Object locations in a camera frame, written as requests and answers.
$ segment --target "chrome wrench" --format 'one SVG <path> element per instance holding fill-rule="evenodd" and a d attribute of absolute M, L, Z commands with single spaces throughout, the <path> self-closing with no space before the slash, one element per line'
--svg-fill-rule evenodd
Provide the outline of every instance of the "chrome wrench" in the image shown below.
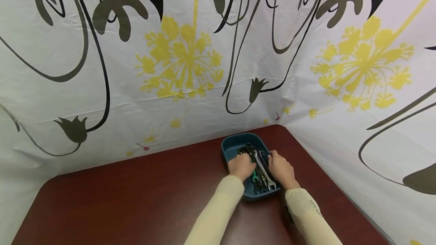
<path fill-rule="evenodd" d="M 257 150 L 254 150 L 254 157 L 256 159 L 256 163 L 260 168 L 260 171 L 262 172 L 263 176 L 266 179 L 266 187 L 268 188 L 269 191 L 275 190 L 277 188 L 277 185 L 275 182 L 273 182 L 271 180 L 271 178 L 268 176 L 265 168 L 263 167 L 262 161 L 260 160 L 261 158 L 259 158 L 258 152 Z"/>

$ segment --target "dark red table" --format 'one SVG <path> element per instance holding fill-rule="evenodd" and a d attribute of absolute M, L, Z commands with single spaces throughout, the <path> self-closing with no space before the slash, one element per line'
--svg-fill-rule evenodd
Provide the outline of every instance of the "dark red table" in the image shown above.
<path fill-rule="evenodd" d="M 295 167 L 344 245 L 388 243 L 286 128 L 253 130 Z M 57 176 L 39 191 L 13 245 L 181 245 L 226 176 L 223 138 Z M 282 195 L 241 203 L 223 245 L 304 244 Z"/>

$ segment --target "wall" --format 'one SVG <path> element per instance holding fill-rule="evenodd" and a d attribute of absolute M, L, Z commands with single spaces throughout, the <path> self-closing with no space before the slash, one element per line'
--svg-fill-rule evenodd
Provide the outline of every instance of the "wall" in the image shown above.
<path fill-rule="evenodd" d="M 51 176 L 281 124 L 395 243 L 431 244 L 434 4 L 0 0 L 8 219 Z"/>

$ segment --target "forearm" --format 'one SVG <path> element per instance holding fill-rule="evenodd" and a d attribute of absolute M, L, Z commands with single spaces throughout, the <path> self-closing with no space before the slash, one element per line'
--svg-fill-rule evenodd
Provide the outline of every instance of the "forearm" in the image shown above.
<path fill-rule="evenodd" d="M 244 185 L 235 176 L 225 177 L 195 222 L 185 245 L 219 245 L 227 223 L 244 193 Z"/>
<path fill-rule="evenodd" d="M 307 245 L 342 245 L 305 189 L 287 190 L 285 197 L 289 212 Z"/>

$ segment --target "blue plastic tray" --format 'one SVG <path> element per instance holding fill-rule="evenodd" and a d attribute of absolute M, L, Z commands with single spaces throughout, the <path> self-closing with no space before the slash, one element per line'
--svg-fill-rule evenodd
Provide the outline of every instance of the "blue plastic tray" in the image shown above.
<path fill-rule="evenodd" d="M 258 137 L 254 133 L 239 133 L 226 137 L 221 143 L 221 149 L 223 150 L 226 162 L 229 162 L 230 160 L 235 158 L 236 155 L 238 155 L 238 149 L 244 147 L 247 143 L 252 144 L 257 150 L 263 150 L 266 151 L 266 153 L 269 153 L 268 149 L 266 148 L 260 137 Z M 244 200 L 252 202 L 271 196 L 272 194 L 276 193 L 281 189 L 281 185 L 278 182 L 276 182 L 276 184 L 277 188 L 275 190 L 256 195 L 254 193 L 254 185 L 251 181 L 251 178 L 249 177 L 244 182 L 245 190 L 243 198 Z"/>

